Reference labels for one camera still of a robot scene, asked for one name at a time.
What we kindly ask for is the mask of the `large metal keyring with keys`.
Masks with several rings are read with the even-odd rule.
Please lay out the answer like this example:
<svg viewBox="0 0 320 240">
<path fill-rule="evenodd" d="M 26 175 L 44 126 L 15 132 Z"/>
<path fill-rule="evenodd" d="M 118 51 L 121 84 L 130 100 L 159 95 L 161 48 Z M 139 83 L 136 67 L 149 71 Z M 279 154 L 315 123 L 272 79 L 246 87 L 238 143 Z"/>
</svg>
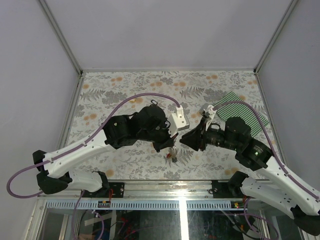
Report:
<svg viewBox="0 0 320 240">
<path fill-rule="evenodd" d="M 165 161 L 169 162 L 171 161 L 172 163 L 177 163 L 178 162 L 178 157 L 177 157 L 177 144 L 174 142 L 173 146 L 170 146 L 167 148 L 167 154 L 165 157 Z"/>
</svg>

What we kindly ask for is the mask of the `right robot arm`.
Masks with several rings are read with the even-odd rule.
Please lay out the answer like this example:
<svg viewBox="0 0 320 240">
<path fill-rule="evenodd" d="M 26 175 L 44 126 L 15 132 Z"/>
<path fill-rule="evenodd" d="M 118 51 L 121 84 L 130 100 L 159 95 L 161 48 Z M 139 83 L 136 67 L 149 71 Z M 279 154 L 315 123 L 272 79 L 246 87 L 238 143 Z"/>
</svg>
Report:
<svg viewBox="0 0 320 240">
<path fill-rule="evenodd" d="M 242 166 L 268 178 L 278 188 L 263 185 L 246 173 L 236 171 L 227 183 L 229 194 L 258 199 L 286 214 L 306 233 L 319 236 L 319 191 L 277 162 L 272 150 L 251 137 L 250 131 L 240 117 L 229 118 L 224 129 L 206 127 L 202 120 L 181 137 L 180 143 L 195 151 L 204 151 L 207 145 L 235 151 L 235 159 Z"/>
</svg>

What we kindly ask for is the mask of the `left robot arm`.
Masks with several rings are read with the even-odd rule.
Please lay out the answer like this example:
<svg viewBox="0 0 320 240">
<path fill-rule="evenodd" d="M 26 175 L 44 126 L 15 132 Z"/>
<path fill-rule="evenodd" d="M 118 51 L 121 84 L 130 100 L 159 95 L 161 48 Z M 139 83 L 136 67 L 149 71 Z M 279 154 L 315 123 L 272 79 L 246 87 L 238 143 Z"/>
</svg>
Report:
<svg viewBox="0 0 320 240">
<path fill-rule="evenodd" d="M 37 184 L 46 195 L 71 188 L 105 197 L 110 190 L 106 174 L 77 172 L 77 165 L 108 150 L 132 146 L 137 141 L 152 143 L 156 152 L 172 148 L 179 127 L 184 125 L 182 107 L 177 107 L 170 116 L 156 104 L 130 115 L 112 116 L 87 138 L 55 152 L 35 151 L 32 158 L 38 169 Z"/>
</svg>

